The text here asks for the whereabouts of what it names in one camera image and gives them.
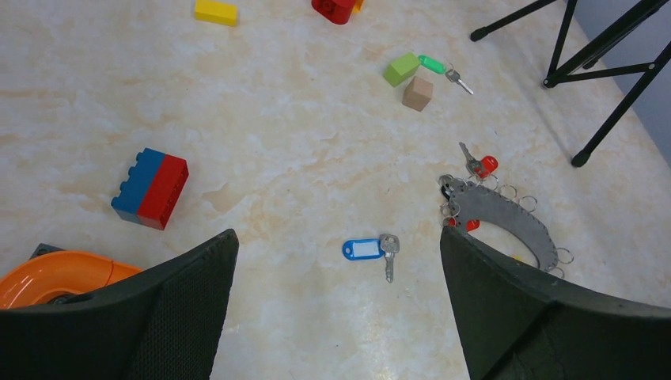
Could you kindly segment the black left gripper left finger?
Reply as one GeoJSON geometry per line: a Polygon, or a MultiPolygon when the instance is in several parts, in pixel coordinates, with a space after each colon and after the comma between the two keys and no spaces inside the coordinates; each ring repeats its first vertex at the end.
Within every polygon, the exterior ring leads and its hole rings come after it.
{"type": "Polygon", "coordinates": [[[238,249],[228,229],[64,303],[2,311],[2,378],[208,379],[238,249]]]}

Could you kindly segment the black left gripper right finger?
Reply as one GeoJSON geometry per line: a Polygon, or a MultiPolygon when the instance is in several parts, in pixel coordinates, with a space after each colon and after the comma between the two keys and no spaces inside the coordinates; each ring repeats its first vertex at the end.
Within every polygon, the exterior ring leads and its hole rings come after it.
{"type": "Polygon", "coordinates": [[[440,250],[470,378],[669,378],[669,309],[567,282],[453,227],[440,250]]]}

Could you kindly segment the black key tag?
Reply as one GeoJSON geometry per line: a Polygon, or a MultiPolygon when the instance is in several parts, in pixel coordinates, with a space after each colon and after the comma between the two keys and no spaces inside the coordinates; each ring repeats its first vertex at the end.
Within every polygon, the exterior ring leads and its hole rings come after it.
{"type": "Polygon", "coordinates": [[[451,174],[445,174],[438,178],[438,184],[440,185],[441,194],[447,199],[450,200],[453,194],[453,188],[451,183],[454,177],[451,174]]]}

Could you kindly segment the blue key tag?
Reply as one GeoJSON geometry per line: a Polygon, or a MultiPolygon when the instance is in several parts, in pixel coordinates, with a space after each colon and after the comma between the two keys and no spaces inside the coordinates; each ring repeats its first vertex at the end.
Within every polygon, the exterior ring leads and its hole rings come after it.
{"type": "Polygon", "coordinates": [[[381,249],[377,238],[348,240],[343,243],[343,256],[351,261],[376,260],[382,258],[385,252],[381,249]]]}

